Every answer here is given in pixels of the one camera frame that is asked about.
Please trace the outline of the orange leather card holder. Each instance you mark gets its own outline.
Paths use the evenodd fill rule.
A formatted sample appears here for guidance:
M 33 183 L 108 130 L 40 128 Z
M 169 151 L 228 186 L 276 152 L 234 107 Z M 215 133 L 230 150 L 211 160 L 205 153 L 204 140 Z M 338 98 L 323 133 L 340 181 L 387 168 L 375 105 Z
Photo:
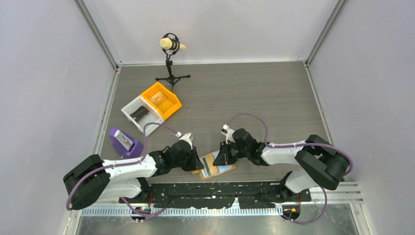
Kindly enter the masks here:
M 199 174 L 201 180 L 207 180 L 212 177 L 224 174 L 226 172 L 232 171 L 236 169 L 234 164 L 232 165 L 213 165 L 214 160 L 218 157 L 219 150 L 206 154 L 204 156 L 200 156 L 199 159 L 201 160 L 202 165 L 204 166 L 203 169 L 191 171 L 191 174 Z

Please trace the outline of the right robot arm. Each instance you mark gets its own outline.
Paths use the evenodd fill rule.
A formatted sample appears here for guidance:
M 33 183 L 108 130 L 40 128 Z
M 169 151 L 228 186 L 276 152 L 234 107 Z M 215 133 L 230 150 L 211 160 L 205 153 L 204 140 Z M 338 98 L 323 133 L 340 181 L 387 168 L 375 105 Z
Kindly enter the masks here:
M 226 139 L 221 142 L 213 162 L 215 166 L 232 165 L 247 158 L 258 166 L 292 164 L 301 167 L 286 173 L 274 189 L 261 193 L 277 203 L 297 199 L 302 191 L 313 187 L 336 190 L 341 179 L 353 168 L 349 156 L 318 135 L 295 143 L 276 144 L 259 142 L 243 128 L 222 129 L 222 133 Z

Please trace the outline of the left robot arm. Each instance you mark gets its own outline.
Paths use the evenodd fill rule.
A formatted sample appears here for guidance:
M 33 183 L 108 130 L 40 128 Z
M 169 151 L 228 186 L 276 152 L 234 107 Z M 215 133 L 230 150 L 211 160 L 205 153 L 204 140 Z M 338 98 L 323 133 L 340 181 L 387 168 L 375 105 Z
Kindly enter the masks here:
M 147 178 L 165 175 L 174 168 L 183 171 L 203 169 L 195 146 L 179 140 L 163 150 L 125 160 L 103 160 L 98 154 L 88 156 L 63 177 L 68 192 L 67 210 L 81 210 L 107 198 L 149 199 Z

